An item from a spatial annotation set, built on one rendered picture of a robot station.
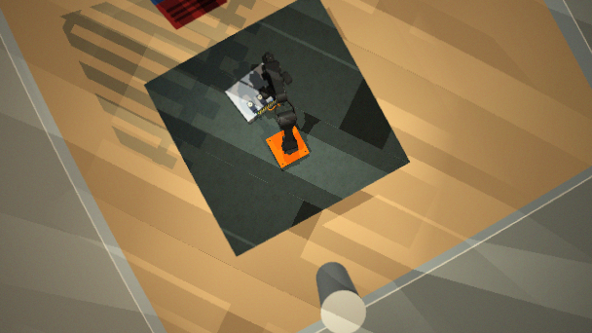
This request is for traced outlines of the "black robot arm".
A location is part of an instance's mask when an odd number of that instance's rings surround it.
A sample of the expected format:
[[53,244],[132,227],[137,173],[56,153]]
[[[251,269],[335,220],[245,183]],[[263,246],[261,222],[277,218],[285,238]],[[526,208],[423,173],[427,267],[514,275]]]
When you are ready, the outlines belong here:
[[[291,155],[293,152],[299,151],[297,139],[293,134],[293,127],[296,126],[296,110],[295,106],[289,101],[287,92],[284,90],[282,81],[280,79],[280,64],[274,59],[273,54],[266,52],[262,55],[263,64],[261,77],[263,81],[268,81],[268,84],[273,85],[276,98],[276,109],[275,114],[277,117],[277,124],[284,131],[282,137],[281,148],[284,154]],[[268,79],[268,80],[267,80]],[[293,110],[284,111],[277,113],[278,104],[287,101],[293,108]]]

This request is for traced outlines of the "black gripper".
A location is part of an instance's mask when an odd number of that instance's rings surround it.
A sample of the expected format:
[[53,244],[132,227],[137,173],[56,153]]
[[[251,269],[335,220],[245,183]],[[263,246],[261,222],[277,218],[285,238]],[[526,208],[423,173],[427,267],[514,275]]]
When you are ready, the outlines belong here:
[[[289,74],[287,72],[282,73],[280,75],[280,77],[282,78],[281,81],[282,81],[283,87],[285,87],[285,84],[283,83],[283,81],[285,81],[287,85],[292,82],[292,78],[289,76]],[[268,85],[266,87],[267,89],[264,86],[261,87],[260,89],[258,89],[258,92],[262,95],[262,97],[265,100],[270,97],[270,94],[271,95],[274,95],[275,94],[273,85],[271,83],[269,83],[269,84],[270,85]],[[270,93],[268,93],[268,92],[270,92]]]

